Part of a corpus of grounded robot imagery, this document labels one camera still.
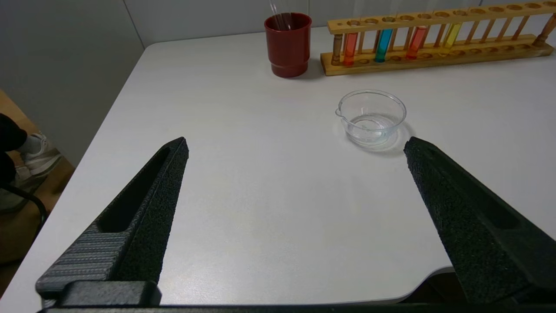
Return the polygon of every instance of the white table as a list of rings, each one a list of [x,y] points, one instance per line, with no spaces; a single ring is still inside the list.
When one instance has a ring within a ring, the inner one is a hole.
[[[397,95],[408,108],[400,138],[436,144],[556,238],[556,57],[324,77],[319,53],[331,48],[313,29],[309,72],[288,80],[271,73],[263,33],[150,46],[0,311],[39,310],[38,277],[179,136],[190,158],[163,304],[395,301],[449,270],[403,145],[368,153],[345,137],[334,110],[356,89]]]

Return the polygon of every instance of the wooden peg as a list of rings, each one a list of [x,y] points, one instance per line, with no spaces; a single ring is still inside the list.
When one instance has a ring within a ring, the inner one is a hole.
[[[425,46],[426,37],[429,35],[429,31],[430,31],[430,26],[427,26],[425,35],[423,35],[423,41],[421,41],[421,45],[419,46],[419,49],[422,49],[423,46]]]
[[[467,36],[467,40],[465,40],[466,45],[471,43],[471,40],[473,39],[473,35],[475,34],[475,31],[477,30],[477,27],[479,26],[480,22],[481,21],[475,21],[473,23],[473,26],[471,27],[471,31],[469,32],[469,35]]]
[[[544,46],[544,42],[547,40],[548,35],[550,35],[550,33],[554,30],[555,27],[556,27],[556,13],[552,14],[547,24],[544,26],[543,32],[541,32],[540,35],[537,36],[537,39],[533,41],[533,46],[535,47]]]
[[[392,30],[392,36],[390,37],[390,46],[388,47],[388,51],[394,50],[394,41],[396,41],[396,35],[398,34],[398,29],[395,28]]]
[[[434,42],[434,47],[440,47],[440,41],[442,41],[442,35],[444,35],[444,30],[446,29],[446,24],[442,24],[440,26],[440,30],[438,31],[438,36],[436,37],[436,41]]]
[[[342,34],[334,35],[332,50],[332,65],[340,65],[340,50],[342,49]]]
[[[404,51],[407,51],[407,49],[409,49],[411,38],[413,38],[413,27],[409,27],[408,29],[408,36],[405,38]]]
[[[494,22],[496,22],[495,19],[491,19],[490,22],[488,22],[488,25],[485,29],[485,33],[483,34],[483,38],[481,38],[481,41],[479,41],[480,43],[484,43],[485,41],[487,41],[488,34],[490,33],[490,30],[494,26]]]
[[[522,19],[522,22],[519,24],[518,30],[515,31],[514,36],[512,37],[512,40],[517,40],[519,37],[519,34],[521,34],[521,31],[523,30],[523,27],[525,27],[525,24],[527,24],[527,21],[529,20],[529,16],[524,16]]]
[[[373,48],[373,53],[376,53],[376,48],[379,47],[380,31],[376,31],[375,46]]]
[[[359,33],[359,47],[357,49],[357,54],[363,54],[363,42],[365,41],[365,32]]]
[[[502,41],[502,38],[504,37],[504,34],[506,34],[506,31],[508,30],[508,27],[510,26],[510,23],[512,22],[513,17],[508,17],[506,19],[506,22],[504,23],[504,26],[502,26],[502,29],[500,30],[500,33],[498,34],[498,37],[496,38],[496,41]]]

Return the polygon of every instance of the red cup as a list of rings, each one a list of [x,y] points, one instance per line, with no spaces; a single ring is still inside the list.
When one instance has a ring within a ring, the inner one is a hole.
[[[302,13],[292,13],[291,19],[291,31],[280,31],[275,16],[265,21],[272,72],[280,77],[295,77],[305,73],[310,56],[311,18]]]

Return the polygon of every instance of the wooden floor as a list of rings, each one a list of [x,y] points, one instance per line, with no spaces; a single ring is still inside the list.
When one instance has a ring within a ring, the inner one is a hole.
[[[0,90],[0,113],[9,116],[28,134],[38,133],[35,125],[25,116],[9,97]],[[23,161],[16,151],[8,153],[16,166]],[[65,159],[58,163],[41,186],[35,191],[51,212],[62,194],[75,168]],[[19,212],[0,214],[0,297],[9,285],[19,267],[19,261],[31,247],[33,236],[39,221],[37,207],[29,202]]]

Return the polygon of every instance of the textured gripper pad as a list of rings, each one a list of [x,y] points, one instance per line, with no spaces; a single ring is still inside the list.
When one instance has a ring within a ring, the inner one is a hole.
[[[39,278],[42,298],[73,281],[158,282],[188,154],[184,138],[165,144]]]
[[[404,152],[470,303],[554,296],[554,240],[433,144],[412,137]]]

